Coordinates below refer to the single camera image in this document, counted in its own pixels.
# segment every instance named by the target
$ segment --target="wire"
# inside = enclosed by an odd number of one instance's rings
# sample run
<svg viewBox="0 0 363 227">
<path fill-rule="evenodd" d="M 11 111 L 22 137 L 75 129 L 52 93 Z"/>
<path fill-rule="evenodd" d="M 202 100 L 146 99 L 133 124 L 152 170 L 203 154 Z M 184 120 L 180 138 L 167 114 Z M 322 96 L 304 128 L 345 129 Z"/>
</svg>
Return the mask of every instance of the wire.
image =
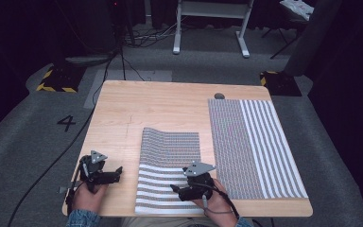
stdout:
<svg viewBox="0 0 363 227">
<path fill-rule="evenodd" d="M 116 56 L 115 53 L 113 53 L 111 55 L 111 57 L 108 60 L 108 63 L 105 67 L 105 73 L 104 73 L 104 79 L 101 83 L 101 85 L 99 86 L 99 88 L 95 91 L 94 96 L 96 94 L 96 92 L 102 87 L 104 81 L 106 80 L 107 76 L 108 76 L 108 67 L 111 64 L 112 60 L 114 59 L 114 57 Z M 94 107 L 91 110 L 89 116 L 87 117 L 87 119 L 85 120 L 84 124 L 82 125 L 81 129 L 78 131 L 78 133 L 76 134 L 75 138 L 72 140 L 72 142 L 70 142 L 70 144 L 66 147 L 66 149 L 58 156 L 58 158 L 55 159 L 55 161 L 43 172 L 43 174 L 37 179 L 37 181 L 34 182 L 34 184 L 32 186 L 29 187 L 29 189 L 25 192 L 25 194 L 23 195 L 23 197 L 20 199 L 20 201 L 17 203 L 13 213 L 10 216 L 10 220 L 8 223 L 8 227 L 10 227 L 11 223 L 14 220 L 14 217 L 17 213 L 17 211 L 19 210 L 20 205 L 23 203 L 23 201 L 26 199 L 26 197 L 28 196 L 28 194 L 31 192 L 31 190 L 35 187 L 35 185 L 37 185 L 37 183 L 46 175 L 46 173 L 55 165 L 55 163 L 58 162 L 58 160 L 69 150 L 70 147 L 73 146 L 73 144 L 76 142 L 76 140 L 78 139 L 78 137 L 81 135 L 81 132 L 84 130 L 84 128 L 87 126 L 88 122 L 90 121 L 91 117 L 93 116 L 93 113 L 95 111 L 95 106 L 96 104 L 94 103 Z"/>
<path fill-rule="evenodd" d="M 108 63 L 106 64 L 105 66 L 105 73 L 104 73 L 104 78 L 102 80 L 102 83 L 101 85 L 99 85 L 99 87 L 96 89 L 96 91 L 94 92 L 93 94 L 93 103 L 94 103 L 94 108 L 96 106 L 96 103 L 95 103 L 95 95 L 98 93 L 98 91 L 102 88 L 102 86 L 104 85 L 104 82 L 105 80 L 107 79 L 108 77 L 108 68 L 109 68 L 109 65 L 111 64 L 112 60 L 114 59 L 115 56 L 112 56 L 112 58 L 108 61 Z"/>
<path fill-rule="evenodd" d="M 20 199 L 20 201 L 17 203 L 16 208 L 14 209 L 13 213 L 11 214 L 9 223 L 8 223 L 8 227 L 11 225 L 11 223 L 14 220 L 14 216 L 17 213 L 17 210 L 19 209 L 20 205 L 23 203 L 23 201 L 25 200 L 25 198 L 27 197 L 27 195 L 31 192 L 31 190 L 35 187 L 35 185 L 46 175 L 46 173 L 52 168 L 52 166 L 58 162 L 58 160 L 67 152 L 67 150 L 69 150 L 70 147 L 73 146 L 73 144 L 76 142 L 76 140 L 78 139 L 78 137 L 81 135 L 81 132 L 84 130 L 84 128 L 87 126 L 88 122 L 91 119 L 91 116 L 93 115 L 93 112 L 95 110 L 95 107 L 91 110 L 90 115 L 87 117 L 86 121 L 84 122 L 84 124 L 82 125 L 81 129 L 78 131 L 78 133 L 76 134 L 75 138 L 72 140 L 72 142 L 70 143 L 70 145 L 67 146 L 67 148 L 58 156 L 57 159 L 55 159 L 55 161 L 43 172 L 43 174 L 37 179 L 37 181 L 34 182 L 34 184 L 32 186 L 29 187 L 29 189 L 25 192 L 25 194 L 23 195 L 23 197 Z"/>
<path fill-rule="evenodd" d="M 263 227 L 262 224 L 256 219 L 253 219 L 252 222 L 254 222 L 254 224 L 257 224 L 259 227 Z"/>
<path fill-rule="evenodd" d="M 172 34 L 166 34 L 167 32 L 171 31 L 174 29 L 174 27 L 176 26 L 176 24 L 173 24 L 172 26 L 168 27 L 167 29 L 164 29 L 162 31 L 157 31 L 157 32 L 154 32 L 154 33 L 151 33 L 149 35 L 147 35 L 149 33 L 149 31 L 151 29 L 149 29 L 145 35 L 143 36 L 135 36 L 134 37 L 134 40 L 139 40 L 140 43 L 139 44 L 129 44 L 128 41 L 130 41 L 130 38 L 126 38 L 125 37 L 125 41 L 126 41 L 126 46 L 127 47 L 130 47 L 130 48 L 139 48 L 139 47 L 149 47 L 151 45 L 154 45 L 156 44 L 158 41 L 161 41 L 161 40 L 164 40 L 166 39 L 167 37 L 169 36 L 173 36 L 176 34 L 175 33 L 172 33 Z"/>
<path fill-rule="evenodd" d="M 208 207 L 204 207 L 204 212 L 206 211 L 209 211 L 213 214 L 216 214 L 216 215 L 225 215 L 225 214 L 231 214 L 233 211 L 223 211 L 223 212 L 217 212 L 217 211 L 213 211 L 211 209 L 209 209 Z"/>
<path fill-rule="evenodd" d="M 211 190 L 216 191 L 225 200 L 225 202 L 227 202 L 232 207 L 234 215 L 237 218 L 240 218 L 240 215 L 238 214 L 237 209 L 235 208 L 235 206 L 234 206 L 233 202 L 231 201 L 231 199 L 229 198 L 228 194 L 226 194 L 225 192 L 219 190 L 216 186 L 210 186 L 210 185 L 202 184 L 202 183 L 190 183 L 189 185 L 191 185 L 191 186 L 193 186 L 193 185 L 202 186 L 202 187 L 206 187 L 206 188 L 209 188 Z"/>
<path fill-rule="evenodd" d="M 137 73 L 138 77 L 139 77 L 142 81 L 145 81 L 145 80 L 144 80 L 144 79 L 140 76 L 140 74 L 138 73 L 138 71 L 137 71 L 137 70 L 135 70 L 135 68 L 133 68 L 133 67 L 131 66 L 131 63 L 130 63 L 129 61 L 127 61 L 127 60 L 123 57 L 123 55 L 122 55 L 122 60 L 126 61 L 126 62 L 129 64 L 130 68 L 131 68 L 132 70 L 134 70 L 134 72 L 136 72 L 136 73 Z"/>
<path fill-rule="evenodd" d="M 123 48 L 120 48 L 120 56 L 122 57 L 123 80 L 126 80 L 125 58 L 123 57 Z"/>
</svg>

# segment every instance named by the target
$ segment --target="striped cloth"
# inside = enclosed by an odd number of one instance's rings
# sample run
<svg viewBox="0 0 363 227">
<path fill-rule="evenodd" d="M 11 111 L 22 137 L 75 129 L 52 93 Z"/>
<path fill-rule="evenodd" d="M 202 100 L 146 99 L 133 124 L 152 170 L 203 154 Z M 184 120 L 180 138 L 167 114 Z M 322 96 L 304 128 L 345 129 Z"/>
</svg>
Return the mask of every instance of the striped cloth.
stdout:
<svg viewBox="0 0 363 227">
<path fill-rule="evenodd" d="M 136 214 L 201 214 L 191 201 L 181 201 L 171 184 L 185 187 L 182 168 L 200 162 L 199 134 L 144 128 L 138 172 Z"/>
<path fill-rule="evenodd" d="M 271 101 L 208 105 L 217 177 L 231 199 L 308 198 Z"/>
</svg>

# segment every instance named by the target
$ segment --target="human hand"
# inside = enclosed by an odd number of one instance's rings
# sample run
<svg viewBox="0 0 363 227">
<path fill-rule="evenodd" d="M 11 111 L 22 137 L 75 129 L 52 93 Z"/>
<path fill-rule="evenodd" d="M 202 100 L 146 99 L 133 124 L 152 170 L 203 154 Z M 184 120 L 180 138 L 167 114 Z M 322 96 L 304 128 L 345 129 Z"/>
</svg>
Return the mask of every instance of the human hand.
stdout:
<svg viewBox="0 0 363 227">
<path fill-rule="evenodd" d="M 220 191 L 226 193 L 226 188 L 218 181 L 214 179 L 215 186 Z M 204 209 L 202 200 L 193 200 L 200 208 Z M 223 199 L 219 193 L 213 191 L 211 199 L 208 200 L 208 209 L 205 210 L 205 215 L 210 218 L 215 224 L 220 227 L 235 226 L 237 223 L 237 217 L 232 212 L 231 206 Z"/>
<path fill-rule="evenodd" d="M 88 210 L 97 214 L 108 186 L 108 184 L 96 185 L 94 193 L 91 193 L 87 184 L 82 183 L 75 193 L 73 210 Z"/>
</svg>

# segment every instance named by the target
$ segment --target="printed number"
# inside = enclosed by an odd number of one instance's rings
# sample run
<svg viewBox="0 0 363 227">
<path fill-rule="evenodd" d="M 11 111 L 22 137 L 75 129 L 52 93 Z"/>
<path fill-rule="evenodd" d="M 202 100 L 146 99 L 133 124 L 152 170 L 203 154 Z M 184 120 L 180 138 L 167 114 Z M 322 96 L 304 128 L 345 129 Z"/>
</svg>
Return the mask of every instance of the printed number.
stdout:
<svg viewBox="0 0 363 227">
<path fill-rule="evenodd" d="M 64 117 L 62 120 L 58 121 L 58 125 L 66 125 L 66 129 L 64 131 L 68 131 L 70 125 L 76 125 L 76 122 L 72 122 L 73 116 L 68 115 Z"/>
</svg>

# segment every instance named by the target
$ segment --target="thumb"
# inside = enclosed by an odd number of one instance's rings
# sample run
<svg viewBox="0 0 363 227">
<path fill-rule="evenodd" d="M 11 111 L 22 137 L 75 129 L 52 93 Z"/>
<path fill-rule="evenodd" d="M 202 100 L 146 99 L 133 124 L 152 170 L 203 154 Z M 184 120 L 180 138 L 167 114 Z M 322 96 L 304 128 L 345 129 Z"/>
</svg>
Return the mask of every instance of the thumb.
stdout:
<svg viewBox="0 0 363 227">
<path fill-rule="evenodd" d="M 105 195 L 105 192 L 108 190 L 108 184 L 102 184 L 98 191 L 95 193 L 95 197 L 102 198 Z"/>
</svg>

